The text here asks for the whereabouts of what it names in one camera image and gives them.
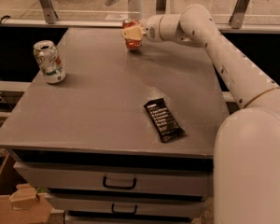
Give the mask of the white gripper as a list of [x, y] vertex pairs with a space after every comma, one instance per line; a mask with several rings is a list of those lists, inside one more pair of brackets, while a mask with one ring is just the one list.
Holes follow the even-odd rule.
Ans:
[[144, 23], [144, 29], [141, 25], [134, 25], [121, 29], [121, 35], [124, 39], [141, 41], [146, 32], [146, 38], [151, 42], [162, 42], [161, 38], [161, 20], [162, 15], [155, 15], [148, 18]]

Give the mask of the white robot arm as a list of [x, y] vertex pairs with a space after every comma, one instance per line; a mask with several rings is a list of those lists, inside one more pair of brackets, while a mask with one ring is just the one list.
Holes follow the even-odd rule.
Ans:
[[127, 40], [173, 41], [203, 48], [239, 109], [217, 132], [214, 223], [280, 224], [280, 86], [216, 27], [209, 11], [126, 20]]

